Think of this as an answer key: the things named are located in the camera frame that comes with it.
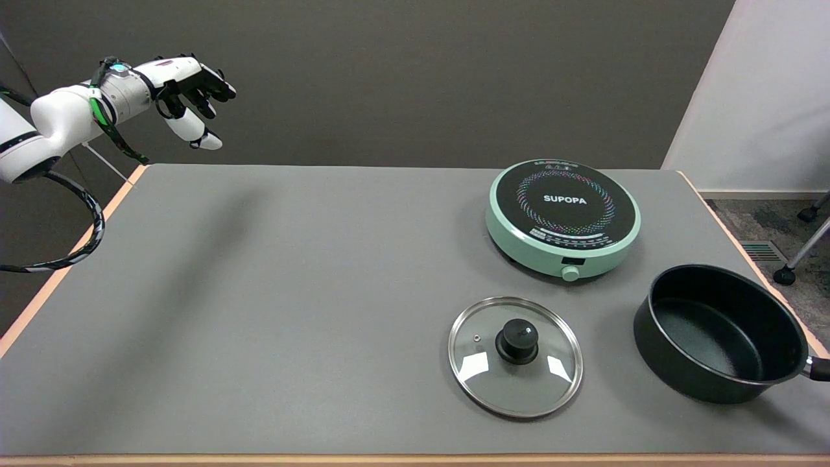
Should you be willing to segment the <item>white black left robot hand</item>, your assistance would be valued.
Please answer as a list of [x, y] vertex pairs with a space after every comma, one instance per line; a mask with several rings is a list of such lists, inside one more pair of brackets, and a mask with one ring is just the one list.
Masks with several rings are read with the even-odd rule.
[[204, 119], [217, 116], [212, 104], [237, 97], [220, 70], [213, 70], [193, 55], [158, 57], [132, 71], [148, 86], [151, 103], [169, 129], [195, 150], [219, 150], [222, 140]]

